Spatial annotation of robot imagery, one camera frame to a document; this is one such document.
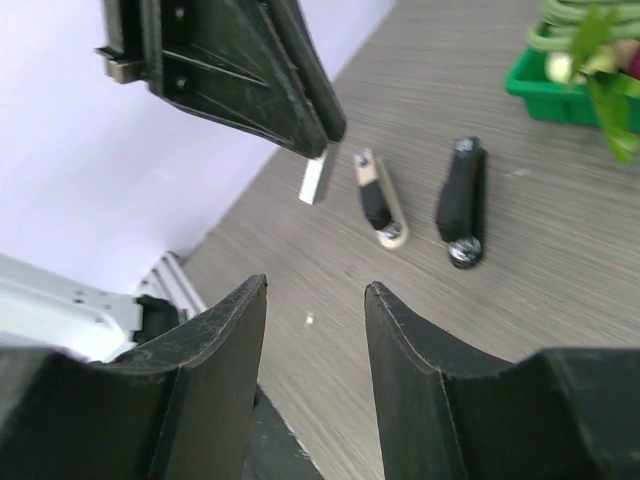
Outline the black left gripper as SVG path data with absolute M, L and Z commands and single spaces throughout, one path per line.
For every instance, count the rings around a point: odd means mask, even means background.
M 116 83 L 306 158 L 328 144 L 261 1 L 104 0 L 96 52 Z

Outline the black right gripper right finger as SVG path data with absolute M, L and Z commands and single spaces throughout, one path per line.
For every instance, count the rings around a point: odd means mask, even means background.
M 379 282 L 365 324 L 388 479 L 635 479 L 639 352 L 479 350 Z

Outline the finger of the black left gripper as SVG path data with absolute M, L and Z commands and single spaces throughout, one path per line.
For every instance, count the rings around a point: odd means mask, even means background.
M 341 142 L 347 127 L 346 116 L 316 52 L 299 2 L 273 0 L 269 5 L 279 37 L 297 68 L 305 95 L 314 107 L 328 139 Z

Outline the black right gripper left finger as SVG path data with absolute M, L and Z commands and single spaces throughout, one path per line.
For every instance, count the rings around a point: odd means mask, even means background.
M 266 320 L 246 279 L 197 317 L 112 363 L 1 352 L 5 479 L 238 479 Z

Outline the silver staple strip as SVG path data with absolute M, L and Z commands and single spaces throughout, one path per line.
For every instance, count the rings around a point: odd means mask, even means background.
M 331 142 L 320 157 L 307 161 L 298 196 L 302 202 L 313 206 L 325 199 L 338 149 L 339 144 Z

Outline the beige stapler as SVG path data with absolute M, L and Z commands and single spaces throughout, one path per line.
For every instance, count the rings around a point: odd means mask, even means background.
M 410 230 L 383 160 L 371 149 L 354 156 L 354 166 L 364 216 L 387 250 L 401 248 Z

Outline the black stapler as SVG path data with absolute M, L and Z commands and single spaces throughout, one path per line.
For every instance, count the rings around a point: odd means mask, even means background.
M 484 254 L 487 151 L 477 136 L 454 142 L 449 173 L 435 212 L 441 240 L 452 265 L 470 269 Z

